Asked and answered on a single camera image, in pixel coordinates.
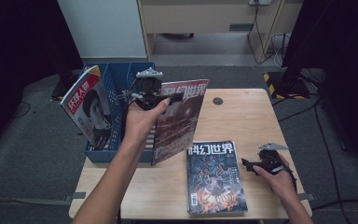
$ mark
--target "book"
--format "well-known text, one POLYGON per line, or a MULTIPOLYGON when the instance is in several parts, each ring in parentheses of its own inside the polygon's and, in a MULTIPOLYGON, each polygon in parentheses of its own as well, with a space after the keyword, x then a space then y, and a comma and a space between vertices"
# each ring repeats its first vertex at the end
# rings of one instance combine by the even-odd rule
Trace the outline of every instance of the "book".
POLYGON ((158 117, 152 165, 186 150, 193 144, 208 79, 165 82, 161 84, 161 95, 177 92, 183 94, 180 102, 173 102, 166 112, 158 117))
POLYGON ((108 149, 112 118, 98 65, 84 69, 60 105, 89 140, 89 149, 108 149))
POLYGON ((248 210, 234 141, 194 142, 186 165, 189 214, 248 210))

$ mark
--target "forearm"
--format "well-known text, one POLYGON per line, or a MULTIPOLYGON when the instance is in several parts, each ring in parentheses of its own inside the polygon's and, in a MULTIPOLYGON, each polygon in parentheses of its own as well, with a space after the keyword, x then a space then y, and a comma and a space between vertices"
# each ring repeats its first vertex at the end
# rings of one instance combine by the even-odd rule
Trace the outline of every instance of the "forearm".
POLYGON ((74 223, 115 223, 144 147, 144 141, 123 140, 101 181, 77 212, 74 223))
POLYGON ((289 216, 291 223, 313 223, 312 219, 308 215, 307 210, 305 209, 301 201, 297 198, 296 194, 288 196, 286 199, 281 199, 281 204, 286 210, 287 216, 289 216))

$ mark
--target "right hand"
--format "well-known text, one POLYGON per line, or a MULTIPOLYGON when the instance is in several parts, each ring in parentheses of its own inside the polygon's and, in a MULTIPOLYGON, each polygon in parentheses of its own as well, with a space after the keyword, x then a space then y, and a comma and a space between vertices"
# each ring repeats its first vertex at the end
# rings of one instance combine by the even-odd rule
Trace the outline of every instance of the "right hand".
MULTIPOLYGON (((280 154, 281 160, 286 166, 289 166, 289 162, 280 154)), ((264 177, 275 194, 282 200, 291 200, 296 197, 296 190, 293 186, 292 177, 285 171, 281 170, 276 175, 272 175, 259 166, 254 166, 255 171, 262 177, 264 177)))
POLYGON ((143 143, 149 135, 150 129, 156 124, 158 116, 165 112, 169 103, 170 98, 167 98, 155 108, 145 111, 135 102, 132 102, 126 117, 125 138, 143 143))

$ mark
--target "magazine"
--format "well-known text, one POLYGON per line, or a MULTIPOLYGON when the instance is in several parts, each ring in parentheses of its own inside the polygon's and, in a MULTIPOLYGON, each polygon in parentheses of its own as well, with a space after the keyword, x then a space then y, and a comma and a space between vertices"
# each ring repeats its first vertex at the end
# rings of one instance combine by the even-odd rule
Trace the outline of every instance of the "magazine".
POLYGON ((158 117, 152 165, 191 147, 208 84, 208 79, 162 83, 161 95, 184 95, 182 101, 173 102, 158 117))
POLYGON ((248 210, 233 141, 194 142, 186 162, 189 214, 248 210))
POLYGON ((89 140, 91 150, 108 149, 112 119, 100 68, 95 65, 84 70, 60 105, 89 140))

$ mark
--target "table top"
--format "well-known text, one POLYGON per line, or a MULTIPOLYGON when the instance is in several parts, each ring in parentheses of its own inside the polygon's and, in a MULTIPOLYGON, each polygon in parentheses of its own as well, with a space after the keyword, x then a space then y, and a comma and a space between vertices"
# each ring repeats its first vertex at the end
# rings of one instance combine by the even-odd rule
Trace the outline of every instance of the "table top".
MULTIPOLYGON (((237 149, 248 211, 213 218, 268 219, 287 218, 278 198, 267 182, 247 172, 241 158, 259 161, 258 148, 268 142, 286 146, 269 96, 262 89, 208 89, 205 93, 194 141, 233 140, 237 149), (213 99, 223 103, 215 105, 213 99)), ((289 161, 297 179, 298 193, 303 193, 289 150, 279 152, 289 161)), ((76 192, 90 195, 103 176, 107 164, 92 163, 86 159, 76 192)), ((123 219, 188 219, 186 152, 160 162, 155 166, 140 163, 121 205, 123 219)), ((73 199, 69 216, 74 217, 85 199, 73 199)), ((310 204, 302 201, 311 216, 310 204)))

